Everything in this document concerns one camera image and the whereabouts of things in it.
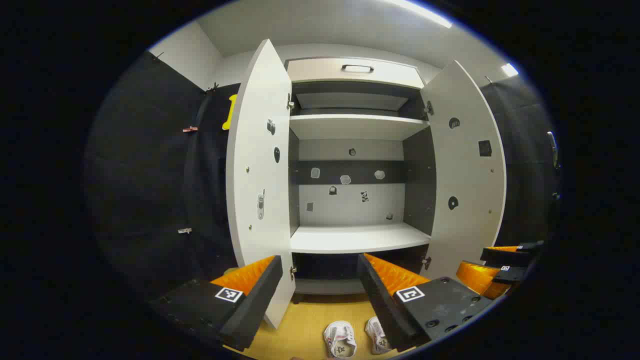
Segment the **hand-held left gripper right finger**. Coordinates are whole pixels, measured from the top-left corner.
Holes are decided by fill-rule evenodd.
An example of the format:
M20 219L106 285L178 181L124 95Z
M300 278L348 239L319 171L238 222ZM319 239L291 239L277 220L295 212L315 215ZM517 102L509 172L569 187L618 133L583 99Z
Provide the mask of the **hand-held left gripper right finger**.
M437 342L462 328L492 300L448 276L422 276L368 253L358 276L391 348L398 352Z

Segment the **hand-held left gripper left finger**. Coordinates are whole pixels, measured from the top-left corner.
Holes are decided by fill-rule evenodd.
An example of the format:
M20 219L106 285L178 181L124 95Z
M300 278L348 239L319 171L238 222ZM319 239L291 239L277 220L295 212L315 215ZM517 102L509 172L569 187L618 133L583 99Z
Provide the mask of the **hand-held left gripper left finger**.
M272 255L211 281L193 279L150 301L151 308L208 346L249 348L283 275Z

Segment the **white canvas shoe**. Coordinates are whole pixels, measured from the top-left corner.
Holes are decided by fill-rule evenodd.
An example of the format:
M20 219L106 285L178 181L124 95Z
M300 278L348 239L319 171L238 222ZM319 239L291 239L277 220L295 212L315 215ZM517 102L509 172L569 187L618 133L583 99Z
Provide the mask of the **white canvas shoe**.
M365 333L371 340L371 352L373 354L385 354L393 349L377 316L368 319L365 325Z
M331 322L323 332L323 340L330 358L349 360L357 352L355 331L348 321Z

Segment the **white shoe cabinet door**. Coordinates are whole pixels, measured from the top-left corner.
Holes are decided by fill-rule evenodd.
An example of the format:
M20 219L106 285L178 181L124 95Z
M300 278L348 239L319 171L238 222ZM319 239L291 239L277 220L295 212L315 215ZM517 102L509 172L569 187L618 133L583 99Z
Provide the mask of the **white shoe cabinet door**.
M425 276L454 278L496 243L506 203L505 151L494 114L462 64L453 60L421 89L430 102L435 208Z
M254 52L240 83L226 156L226 204L240 267L281 258L282 274L263 320L281 325L296 283L290 269L291 80L270 39Z

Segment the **white shoe cabinet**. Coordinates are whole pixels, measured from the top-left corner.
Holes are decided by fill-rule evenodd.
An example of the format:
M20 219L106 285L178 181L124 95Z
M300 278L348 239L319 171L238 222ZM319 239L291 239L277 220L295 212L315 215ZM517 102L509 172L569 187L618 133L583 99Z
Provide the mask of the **white shoe cabinet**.
M422 89L351 81L292 82L296 109L291 116L352 114L429 122L433 111ZM403 141L301 140L290 128L289 140L291 237L300 226L397 223L431 235L435 154L430 127ZM423 275L431 263L428 250L429 243L370 253ZM293 252L293 303L310 296L362 294L359 254Z

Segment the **white cabinet drawer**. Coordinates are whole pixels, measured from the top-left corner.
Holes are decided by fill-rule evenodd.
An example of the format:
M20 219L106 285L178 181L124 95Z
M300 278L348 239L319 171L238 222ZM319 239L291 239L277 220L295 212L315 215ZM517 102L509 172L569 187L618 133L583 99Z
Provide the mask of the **white cabinet drawer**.
M374 67L372 73L347 73L344 64ZM393 85L421 90L425 81L416 67L373 58L360 57L308 57L285 61L285 68L293 83L308 82L365 82Z

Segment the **black backdrop cloth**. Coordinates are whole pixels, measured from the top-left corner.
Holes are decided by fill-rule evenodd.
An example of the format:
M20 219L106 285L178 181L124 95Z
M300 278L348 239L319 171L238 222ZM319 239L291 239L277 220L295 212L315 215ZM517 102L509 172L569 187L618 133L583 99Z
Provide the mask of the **black backdrop cloth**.
M502 223L494 244L520 243L553 237L562 173L553 167L547 132L555 132L540 93L519 76L480 89L493 112L502 139L506 196Z
M110 265L150 301L238 266L227 216L229 133L239 83L205 89L146 51L110 89L89 133L84 185ZM197 132L184 133L195 126ZM192 228L190 234L178 230Z

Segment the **silver metal object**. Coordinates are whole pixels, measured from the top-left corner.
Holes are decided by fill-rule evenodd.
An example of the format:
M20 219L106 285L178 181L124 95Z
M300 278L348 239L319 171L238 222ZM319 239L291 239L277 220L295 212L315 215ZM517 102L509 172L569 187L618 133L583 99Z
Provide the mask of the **silver metal object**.
M551 148L551 159L552 159L551 162L552 162L553 168L556 171L559 171L562 166L559 162L559 149L558 149L558 144L557 144L555 135L552 131L548 131L546 133L546 136Z

